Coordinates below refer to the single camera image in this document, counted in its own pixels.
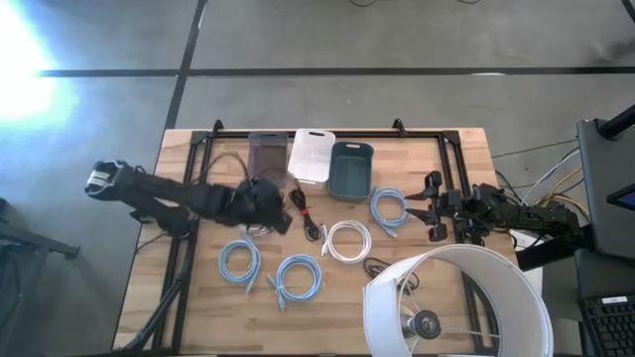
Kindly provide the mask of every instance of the wooden table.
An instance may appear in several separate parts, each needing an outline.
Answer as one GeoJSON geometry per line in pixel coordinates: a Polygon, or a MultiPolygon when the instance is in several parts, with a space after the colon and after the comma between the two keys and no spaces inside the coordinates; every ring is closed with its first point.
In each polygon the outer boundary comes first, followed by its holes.
{"type": "MultiPolygon", "coordinates": [[[[457,130],[470,183],[497,184],[484,130],[457,130]]],[[[190,130],[166,132],[156,175],[177,181],[183,179],[190,137],[190,130]]],[[[395,186],[406,194],[416,193],[423,189],[427,173],[442,170],[439,146],[434,140],[391,138],[358,141],[368,143],[375,149],[373,182],[376,185],[395,186]]],[[[246,139],[214,139],[212,155],[237,152],[247,162],[248,148],[246,139]]],[[[456,172],[453,161],[452,169],[456,172]]],[[[209,182],[231,185],[236,185],[241,179],[240,167],[231,159],[219,161],[208,177],[209,182]]],[[[429,241],[429,227],[415,218],[397,230],[397,238],[391,238],[374,222],[367,202],[355,204],[335,201],[324,192],[307,191],[307,195],[312,218],[317,223],[331,226],[343,219],[354,219],[366,224],[372,235],[372,257],[395,262],[455,242],[449,222],[449,237],[439,243],[429,241]]],[[[427,207],[428,202],[414,205],[427,207]]],[[[220,250],[239,237],[238,230],[208,221],[201,222],[181,353],[368,353],[362,323],[362,287],[369,283],[368,276],[361,264],[345,265],[332,257],[321,257],[321,243],[309,242],[304,235],[300,213],[295,207],[290,212],[295,219],[286,236],[271,234],[255,238],[263,264],[249,295],[245,293],[244,286],[232,285],[218,273],[220,250]],[[319,262],[323,271],[321,291],[312,302],[288,302],[287,310],[279,311],[276,294],[266,275],[275,276],[285,257],[301,253],[312,255],[319,262]]],[[[397,216],[400,207],[391,199],[384,199],[380,203],[380,212],[386,217],[397,216]]],[[[158,233],[158,227],[144,226],[139,244],[158,233]]],[[[486,246],[516,262],[508,237],[491,235],[486,238],[486,246]]],[[[166,238],[148,245],[136,256],[115,346],[130,341],[157,306],[169,247],[170,241],[166,238]]],[[[355,232],[338,233],[335,248],[346,256],[355,256],[360,249],[360,238],[355,232]]],[[[244,271],[249,261],[247,252],[234,251],[229,268],[236,272],[244,271]]],[[[459,272],[447,264],[439,263],[430,263],[422,269],[416,303],[435,311],[443,325],[469,329],[459,272]]],[[[301,268],[292,270],[285,281],[292,293],[305,291],[311,283],[310,273],[301,268]]],[[[170,336],[170,320],[167,326],[166,332],[170,336]]],[[[418,351],[467,353],[473,351],[473,346],[467,334],[444,334],[436,340],[426,341],[418,351]]]]}

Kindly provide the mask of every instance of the keyboard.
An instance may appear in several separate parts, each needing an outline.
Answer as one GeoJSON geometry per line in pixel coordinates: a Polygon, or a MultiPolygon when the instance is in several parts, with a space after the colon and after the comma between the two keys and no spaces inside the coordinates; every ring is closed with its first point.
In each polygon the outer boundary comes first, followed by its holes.
{"type": "Polygon", "coordinates": [[[635,356],[635,296],[579,301],[597,356],[635,356]]]}

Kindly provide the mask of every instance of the clear plastic container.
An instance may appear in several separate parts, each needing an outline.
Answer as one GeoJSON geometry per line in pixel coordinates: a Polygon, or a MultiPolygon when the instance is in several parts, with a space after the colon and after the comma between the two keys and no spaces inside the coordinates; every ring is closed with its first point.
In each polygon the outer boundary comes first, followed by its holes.
{"type": "Polygon", "coordinates": [[[261,132],[249,134],[249,176],[268,179],[278,187],[287,177],[287,133],[261,132]]]}

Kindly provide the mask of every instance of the concrete floor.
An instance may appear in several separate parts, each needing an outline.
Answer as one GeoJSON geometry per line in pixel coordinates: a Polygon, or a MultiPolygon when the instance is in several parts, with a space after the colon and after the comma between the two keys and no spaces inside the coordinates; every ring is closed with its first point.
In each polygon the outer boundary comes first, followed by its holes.
{"type": "MultiPolygon", "coordinates": [[[[28,226],[81,245],[51,256],[16,356],[109,349],[139,226],[90,200],[92,164],[154,167],[176,79],[24,78],[34,69],[179,68],[195,0],[0,2],[0,196],[28,226]]],[[[634,65],[617,0],[216,0],[192,67],[634,65]]],[[[493,155],[574,137],[579,119],[632,104],[633,75],[190,78],[177,128],[484,127],[493,155]]],[[[513,184],[574,144],[495,160],[513,184]]],[[[579,166],[571,160],[533,197],[579,166]]],[[[585,202],[583,188],[571,195],[585,202]]],[[[545,300],[575,318],[571,263],[548,267],[545,300]]]]}

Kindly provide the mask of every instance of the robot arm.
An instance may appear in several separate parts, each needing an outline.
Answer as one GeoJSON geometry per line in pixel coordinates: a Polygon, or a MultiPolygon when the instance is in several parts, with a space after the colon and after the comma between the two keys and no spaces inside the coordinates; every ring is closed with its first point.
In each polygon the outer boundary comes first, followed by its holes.
{"type": "Polygon", "coordinates": [[[266,180],[244,180],[237,188],[223,184],[186,185],[147,174],[124,161],[97,162],[84,191],[104,201],[122,201],[135,208],[139,221],[152,218],[173,237],[190,232],[198,215],[226,226],[265,226],[285,234],[292,218],[283,211],[283,198],[266,180]],[[177,205],[167,205],[161,200],[177,205]]]}
{"type": "Polygon", "coordinates": [[[580,236],[580,227],[575,213],[561,204],[548,207],[523,206],[513,201],[500,188],[482,183],[472,188],[472,195],[461,197],[460,191],[451,189],[439,193],[442,176],[432,172],[426,176],[426,188],[422,193],[407,196],[408,199],[430,199],[429,210],[407,209],[428,225],[431,241],[446,238],[445,225],[441,217],[457,218],[456,235],[463,235],[472,242],[481,242],[491,231],[505,232],[522,229],[540,235],[574,242],[580,236]]]}

